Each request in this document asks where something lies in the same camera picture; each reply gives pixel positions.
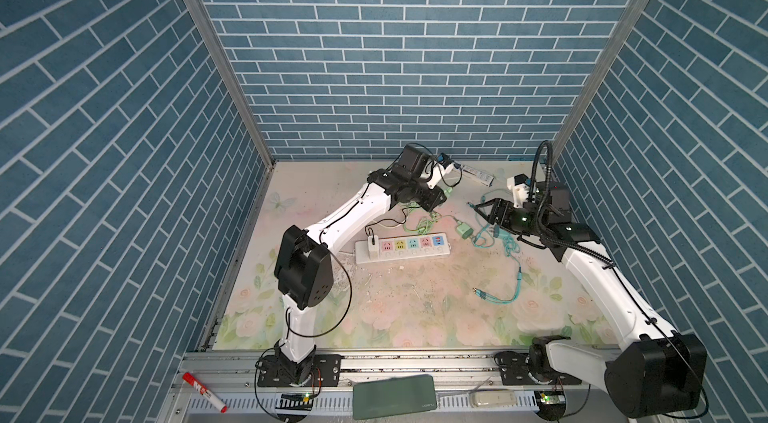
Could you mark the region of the white power strip coloured sockets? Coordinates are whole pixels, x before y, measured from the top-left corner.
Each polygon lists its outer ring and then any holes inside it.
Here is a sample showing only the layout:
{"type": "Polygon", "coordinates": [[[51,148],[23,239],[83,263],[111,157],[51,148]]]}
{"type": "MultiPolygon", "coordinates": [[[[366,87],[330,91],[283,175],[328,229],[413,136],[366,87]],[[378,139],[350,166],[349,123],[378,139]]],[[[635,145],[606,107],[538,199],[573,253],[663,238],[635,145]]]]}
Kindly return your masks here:
{"type": "Polygon", "coordinates": [[[442,257],[451,253],[445,233],[378,238],[380,253],[373,260],[369,258],[366,239],[355,243],[357,265],[442,257]]]}

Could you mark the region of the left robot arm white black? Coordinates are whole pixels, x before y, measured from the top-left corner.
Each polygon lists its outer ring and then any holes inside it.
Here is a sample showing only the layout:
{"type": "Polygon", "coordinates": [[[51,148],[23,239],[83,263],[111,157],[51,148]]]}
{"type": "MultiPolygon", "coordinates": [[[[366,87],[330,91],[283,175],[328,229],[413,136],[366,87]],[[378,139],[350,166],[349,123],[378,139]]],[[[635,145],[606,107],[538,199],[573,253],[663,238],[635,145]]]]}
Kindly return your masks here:
{"type": "Polygon", "coordinates": [[[369,173],[337,210],[306,229],[293,225],[285,231],[274,268],[286,319],[281,356],[302,363],[315,351],[315,340],[328,333],[314,331],[315,307],[333,287],[336,252],[399,204],[415,203],[426,212],[440,206],[446,194],[439,184],[452,172],[463,174],[448,155],[409,143],[388,167],[369,173]]]}

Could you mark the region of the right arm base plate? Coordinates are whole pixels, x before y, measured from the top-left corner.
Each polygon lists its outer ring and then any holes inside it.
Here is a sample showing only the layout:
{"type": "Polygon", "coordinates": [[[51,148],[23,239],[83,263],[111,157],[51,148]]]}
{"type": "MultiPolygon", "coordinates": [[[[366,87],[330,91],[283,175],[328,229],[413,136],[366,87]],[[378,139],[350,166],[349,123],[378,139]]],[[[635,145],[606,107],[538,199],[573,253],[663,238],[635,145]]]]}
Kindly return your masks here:
{"type": "Polygon", "coordinates": [[[493,361],[499,370],[504,386],[577,386],[582,384],[580,379],[571,375],[558,373],[554,370],[534,368],[527,353],[511,350],[501,351],[493,355],[493,361]]]}

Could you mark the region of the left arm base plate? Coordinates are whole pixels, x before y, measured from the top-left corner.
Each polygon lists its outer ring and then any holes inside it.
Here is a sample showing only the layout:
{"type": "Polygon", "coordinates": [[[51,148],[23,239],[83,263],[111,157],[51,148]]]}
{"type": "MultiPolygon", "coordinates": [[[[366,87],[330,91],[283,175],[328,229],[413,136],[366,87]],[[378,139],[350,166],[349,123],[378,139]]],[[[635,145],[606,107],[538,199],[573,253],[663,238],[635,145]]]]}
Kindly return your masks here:
{"type": "Polygon", "coordinates": [[[264,356],[257,364],[256,385],[259,388],[308,387],[311,385],[337,387],[342,356],[311,353],[301,362],[291,361],[281,351],[264,356]]]}

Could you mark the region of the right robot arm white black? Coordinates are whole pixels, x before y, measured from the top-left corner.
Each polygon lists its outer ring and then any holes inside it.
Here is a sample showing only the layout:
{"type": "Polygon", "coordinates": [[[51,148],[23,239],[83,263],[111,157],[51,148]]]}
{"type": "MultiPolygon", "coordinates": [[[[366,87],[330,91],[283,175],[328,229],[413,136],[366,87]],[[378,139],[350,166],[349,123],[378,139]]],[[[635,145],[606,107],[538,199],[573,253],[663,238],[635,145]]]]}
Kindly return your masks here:
{"type": "Polygon", "coordinates": [[[511,200],[494,198],[472,208],[520,242],[550,251],[602,312],[618,345],[598,349],[565,336],[536,337],[527,357],[532,379],[550,384],[561,376],[576,378],[606,392],[630,419],[707,415],[704,344],[654,310],[619,271],[597,233],[573,220],[567,187],[519,178],[511,193],[511,200]]]}

